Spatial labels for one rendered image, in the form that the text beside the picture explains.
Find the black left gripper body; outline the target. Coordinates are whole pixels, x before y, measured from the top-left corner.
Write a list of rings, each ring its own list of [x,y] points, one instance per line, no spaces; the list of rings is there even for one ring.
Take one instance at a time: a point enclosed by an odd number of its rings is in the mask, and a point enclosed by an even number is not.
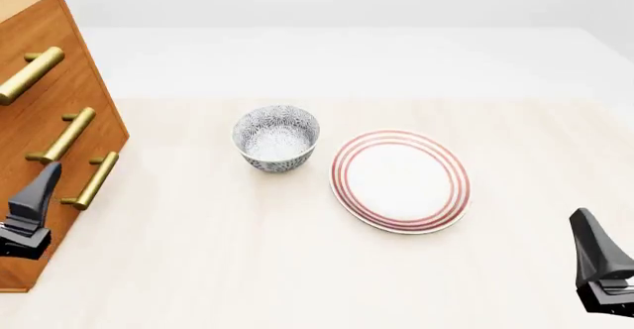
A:
[[[52,241],[51,230],[40,227],[32,234],[20,233],[0,223],[0,257],[39,260]]]

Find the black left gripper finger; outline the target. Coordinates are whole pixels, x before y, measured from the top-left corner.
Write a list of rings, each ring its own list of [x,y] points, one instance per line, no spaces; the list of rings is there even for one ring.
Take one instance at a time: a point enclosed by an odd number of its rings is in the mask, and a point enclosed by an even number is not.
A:
[[[51,162],[25,188],[8,200],[7,229],[33,235],[43,228],[53,191],[61,176],[60,162]]]

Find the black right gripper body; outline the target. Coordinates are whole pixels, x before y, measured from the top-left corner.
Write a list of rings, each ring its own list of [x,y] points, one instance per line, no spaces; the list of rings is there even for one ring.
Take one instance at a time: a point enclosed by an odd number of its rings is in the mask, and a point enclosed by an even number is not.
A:
[[[634,317],[634,271],[619,271],[601,277],[577,278],[577,294],[587,313]]]

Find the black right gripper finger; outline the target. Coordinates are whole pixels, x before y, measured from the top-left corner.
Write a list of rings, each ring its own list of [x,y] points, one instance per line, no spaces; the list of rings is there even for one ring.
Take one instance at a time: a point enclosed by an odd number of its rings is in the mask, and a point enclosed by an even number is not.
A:
[[[634,277],[634,260],[613,242],[588,209],[577,209],[569,220],[575,239],[577,287]]]

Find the small wooden drawer front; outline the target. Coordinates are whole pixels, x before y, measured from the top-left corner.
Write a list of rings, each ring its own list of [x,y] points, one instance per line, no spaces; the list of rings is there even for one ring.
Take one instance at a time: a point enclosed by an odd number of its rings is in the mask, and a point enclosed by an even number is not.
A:
[[[27,292],[44,271],[80,211],[62,205],[63,197],[75,197],[97,170],[89,160],[118,152],[128,140],[126,129],[109,105],[90,106],[96,116],[61,158],[62,174],[51,200],[46,227],[52,241],[36,261],[0,257],[0,292]],[[0,108],[0,218],[8,212],[9,197],[28,185],[44,167],[25,159],[26,153],[41,153],[61,134],[68,123],[63,114],[77,114],[83,105],[30,105],[14,111]]]

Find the medium wooden drawer front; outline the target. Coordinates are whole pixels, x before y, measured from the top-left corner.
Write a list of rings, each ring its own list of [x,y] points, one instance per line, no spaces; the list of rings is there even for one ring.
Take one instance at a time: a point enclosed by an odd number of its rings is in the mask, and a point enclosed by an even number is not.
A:
[[[48,90],[43,92],[29,90],[14,104],[0,106],[0,108],[9,107],[18,111],[30,105],[69,106],[76,104],[86,108],[97,103],[110,106],[91,68],[87,63],[80,63],[65,72],[61,79],[56,81]]]

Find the wooden cabinet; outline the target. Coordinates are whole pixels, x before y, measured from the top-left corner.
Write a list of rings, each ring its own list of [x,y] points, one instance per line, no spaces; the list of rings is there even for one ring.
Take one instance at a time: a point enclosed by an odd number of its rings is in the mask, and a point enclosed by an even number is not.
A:
[[[64,0],[0,0],[0,220],[44,167],[61,176],[38,260],[0,257],[0,292],[27,292],[113,170],[129,134]]]

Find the large wooden drawer front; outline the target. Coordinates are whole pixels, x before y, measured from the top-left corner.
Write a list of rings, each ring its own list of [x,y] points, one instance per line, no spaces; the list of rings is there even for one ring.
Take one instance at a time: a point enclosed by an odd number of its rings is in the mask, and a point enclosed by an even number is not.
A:
[[[65,72],[80,63],[88,64],[82,43],[59,0],[40,1],[1,22],[0,84],[26,66],[24,54],[42,53],[50,47],[62,49],[65,58],[29,90],[48,90]]]

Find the white plate with red rings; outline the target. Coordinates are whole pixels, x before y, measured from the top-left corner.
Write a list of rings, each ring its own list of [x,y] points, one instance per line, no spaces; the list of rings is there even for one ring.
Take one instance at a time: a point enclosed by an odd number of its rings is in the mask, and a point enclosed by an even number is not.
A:
[[[356,135],[335,153],[329,182],[341,206],[379,230],[434,233],[461,221],[472,185],[450,150],[415,132]]]

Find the blue patterned ceramic bowl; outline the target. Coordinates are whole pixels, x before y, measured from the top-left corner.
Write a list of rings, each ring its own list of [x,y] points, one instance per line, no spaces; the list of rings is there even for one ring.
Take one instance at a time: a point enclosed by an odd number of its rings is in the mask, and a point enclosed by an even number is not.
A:
[[[232,129],[232,141],[249,165],[283,173],[312,156],[320,125],[312,114],[293,105],[268,105],[244,114]]]

